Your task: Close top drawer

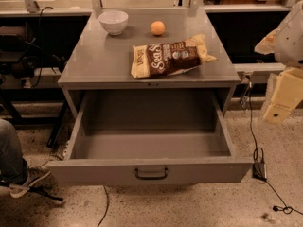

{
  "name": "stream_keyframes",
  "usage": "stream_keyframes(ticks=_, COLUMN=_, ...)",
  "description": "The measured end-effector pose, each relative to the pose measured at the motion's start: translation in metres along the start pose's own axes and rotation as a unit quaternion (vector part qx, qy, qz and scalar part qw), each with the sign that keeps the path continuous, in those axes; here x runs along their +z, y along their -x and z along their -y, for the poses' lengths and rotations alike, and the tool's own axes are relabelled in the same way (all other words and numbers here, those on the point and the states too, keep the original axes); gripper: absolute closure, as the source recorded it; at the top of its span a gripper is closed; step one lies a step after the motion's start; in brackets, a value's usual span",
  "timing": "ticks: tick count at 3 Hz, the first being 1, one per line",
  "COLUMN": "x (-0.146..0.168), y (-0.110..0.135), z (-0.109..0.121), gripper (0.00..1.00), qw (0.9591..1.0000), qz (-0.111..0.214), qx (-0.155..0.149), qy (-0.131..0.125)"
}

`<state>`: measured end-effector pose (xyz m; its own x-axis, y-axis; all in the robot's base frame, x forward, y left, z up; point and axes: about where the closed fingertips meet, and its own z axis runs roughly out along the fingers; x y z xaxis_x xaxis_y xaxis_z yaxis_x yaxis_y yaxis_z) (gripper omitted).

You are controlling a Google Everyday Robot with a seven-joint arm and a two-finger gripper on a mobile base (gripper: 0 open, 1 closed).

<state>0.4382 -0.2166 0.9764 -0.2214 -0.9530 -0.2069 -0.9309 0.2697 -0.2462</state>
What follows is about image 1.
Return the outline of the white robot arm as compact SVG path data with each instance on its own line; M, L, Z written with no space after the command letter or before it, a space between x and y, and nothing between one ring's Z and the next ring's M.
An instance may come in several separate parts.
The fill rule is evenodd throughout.
M278 28L257 45L259 54L273 53L275 60L286 66L276 77L276 84L264 112L270 124L283 122L303 100L303 2L297 2Z

